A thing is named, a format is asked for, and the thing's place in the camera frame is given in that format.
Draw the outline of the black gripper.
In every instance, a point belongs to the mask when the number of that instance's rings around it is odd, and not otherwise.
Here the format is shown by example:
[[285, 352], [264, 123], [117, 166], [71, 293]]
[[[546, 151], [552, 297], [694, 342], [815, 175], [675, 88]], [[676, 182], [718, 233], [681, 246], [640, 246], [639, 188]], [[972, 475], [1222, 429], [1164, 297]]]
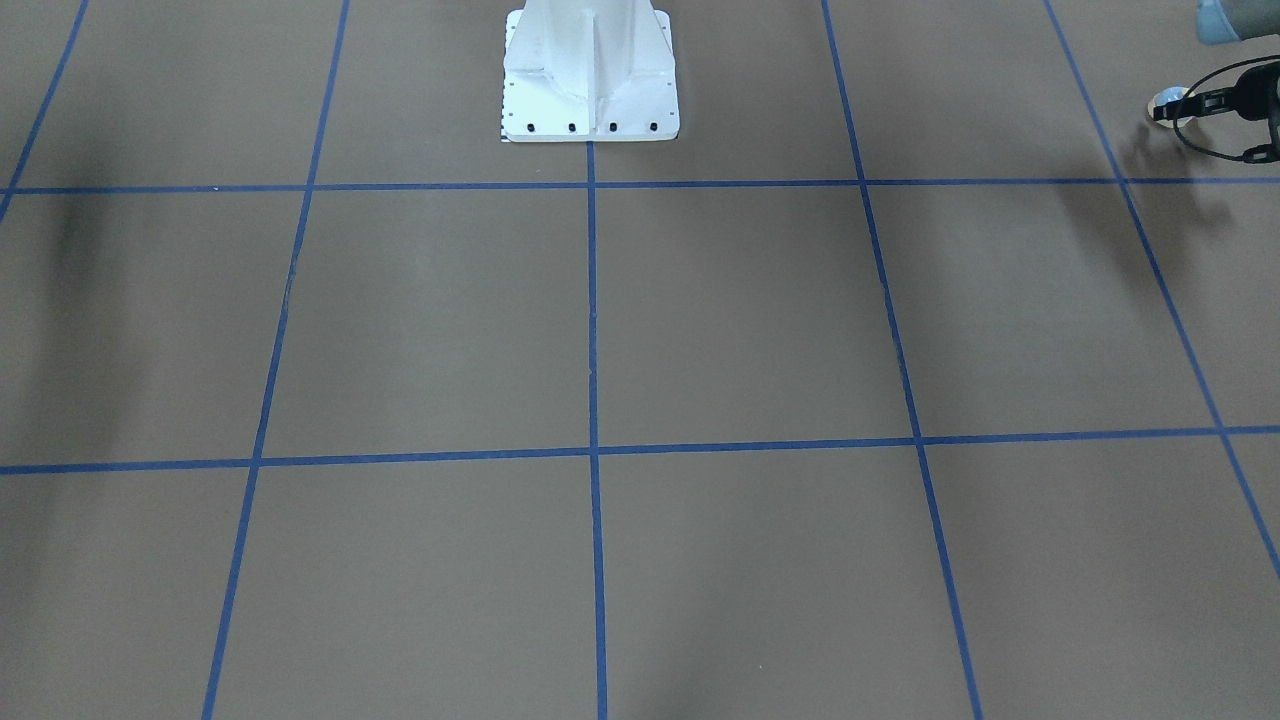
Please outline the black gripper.
[[1279, 114], [1277, 68], [1251, 68], [1244, 70], [1230, 88], [1210, 91], [1204, 100], [1188, 90], [1176, 105], [1167, 106], [1174, 120], [1235, 113], [1245, 120], [1276, 120]]

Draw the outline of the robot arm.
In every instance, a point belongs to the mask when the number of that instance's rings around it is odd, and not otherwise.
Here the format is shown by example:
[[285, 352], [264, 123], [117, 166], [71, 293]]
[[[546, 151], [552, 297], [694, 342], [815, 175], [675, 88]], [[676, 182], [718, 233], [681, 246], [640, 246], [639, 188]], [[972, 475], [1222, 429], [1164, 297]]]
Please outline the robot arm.
[[[1276, 36], [1279, 3], [1197, 1], [1194, 29], [1198, 42], [1207, 47]], [[1276, 55], [1213, 70], [1190, 87], [1166, 88], [1147, 106], [1148, 118], [1170, 129], [1220, 114], [1251, 122], [1277, 119]]]

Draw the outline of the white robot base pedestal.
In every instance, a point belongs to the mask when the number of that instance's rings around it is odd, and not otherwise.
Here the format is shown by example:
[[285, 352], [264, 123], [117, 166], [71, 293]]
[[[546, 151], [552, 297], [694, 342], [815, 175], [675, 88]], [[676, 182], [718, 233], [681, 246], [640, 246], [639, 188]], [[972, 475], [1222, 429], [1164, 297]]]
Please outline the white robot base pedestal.
[[636, 143], [678, 137], [675, 38], [650, 1], [526, 1], [504, 22], [500, 140]]

